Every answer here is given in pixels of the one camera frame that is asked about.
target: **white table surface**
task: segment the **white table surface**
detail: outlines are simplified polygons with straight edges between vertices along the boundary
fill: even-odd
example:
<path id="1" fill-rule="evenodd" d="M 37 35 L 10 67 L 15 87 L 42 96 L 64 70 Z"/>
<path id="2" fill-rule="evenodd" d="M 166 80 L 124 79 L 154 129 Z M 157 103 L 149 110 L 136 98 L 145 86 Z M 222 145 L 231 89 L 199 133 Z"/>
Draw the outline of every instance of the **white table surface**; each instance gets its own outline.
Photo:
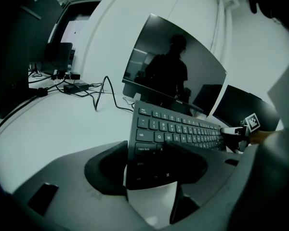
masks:
<path id="1" fill-rule="evenodd" d="M 31 87 L 50 86 L 51 80 Z M 116 95 L 120 107 L 131 108 Z M 92 98 L 58 91 L 38 98 L 0 129 L 0 184 L 13 193 L 54 159 L 102 144 L 129 140 L 132 113 L 115 107 L 103 94 L 94 110 Z"/>

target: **power adapter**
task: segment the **power adapter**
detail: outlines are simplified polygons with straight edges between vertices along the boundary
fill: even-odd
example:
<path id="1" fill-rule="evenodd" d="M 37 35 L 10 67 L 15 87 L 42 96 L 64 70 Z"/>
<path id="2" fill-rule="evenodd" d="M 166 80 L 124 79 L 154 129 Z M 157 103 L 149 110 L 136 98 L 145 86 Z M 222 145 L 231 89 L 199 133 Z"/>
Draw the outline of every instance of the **power adapter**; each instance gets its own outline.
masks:
<path id="1" fill-rule="evenodd" d="M 69 94 L 75 94 L 77 92 L 85 91 L 89 89 L 89 84 L 87 83 L 75 83 L 63 86 L 63 91 Z"/>

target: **curved monitor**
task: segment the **curved monitor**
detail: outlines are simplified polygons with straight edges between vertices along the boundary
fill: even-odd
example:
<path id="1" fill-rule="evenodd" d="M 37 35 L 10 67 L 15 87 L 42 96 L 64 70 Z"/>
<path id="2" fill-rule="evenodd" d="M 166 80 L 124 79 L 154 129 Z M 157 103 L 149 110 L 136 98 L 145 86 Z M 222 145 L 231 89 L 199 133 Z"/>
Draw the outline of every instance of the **curved monitor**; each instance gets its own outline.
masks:
<path id="1" fill-rule="evenodd" d="M 197 39 L 151 14 L 132 50 L 123 83 L 147 97 L 159 95 L 209 114 L 226 71 Z"/>

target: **black monitor screen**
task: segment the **black monitor screen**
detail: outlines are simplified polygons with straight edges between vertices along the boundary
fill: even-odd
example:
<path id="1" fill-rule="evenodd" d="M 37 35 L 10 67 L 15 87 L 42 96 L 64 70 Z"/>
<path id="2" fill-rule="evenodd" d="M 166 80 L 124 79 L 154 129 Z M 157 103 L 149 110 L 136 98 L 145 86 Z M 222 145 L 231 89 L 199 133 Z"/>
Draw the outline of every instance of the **black monitor screen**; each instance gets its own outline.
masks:
<path id="1" fill-rule="evenodd" d="M 131 53 L 124 83 L 145 86 L 210 113 L 226 71 L 197 39 L 151 14 Z"/>
<path id="2" fill-rule="evenodd" d="M 213 116 L 230 127 L 237 127 L 240 121 L 253 113 L 256 114 L 259 120 L 259 130 L 276 130 L 279 116 L 274 107 L 251 93 L 233 86 L 227 86 Z"/>

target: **black and white square marker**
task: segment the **black and white square marker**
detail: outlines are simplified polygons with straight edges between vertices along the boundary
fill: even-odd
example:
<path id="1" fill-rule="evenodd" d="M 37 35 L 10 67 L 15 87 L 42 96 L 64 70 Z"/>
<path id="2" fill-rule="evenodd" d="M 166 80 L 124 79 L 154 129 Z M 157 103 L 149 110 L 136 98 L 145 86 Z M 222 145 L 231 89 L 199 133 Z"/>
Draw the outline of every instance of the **black and white square marker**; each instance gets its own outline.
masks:
<path id="1" fill-rule="evenodd" d="M 250 116 L 246 117 L 245 121 L 250 132 L 253 132 L 260 127 L 260 122 L 256 116 L 256 113 L 253 113 Z"/>

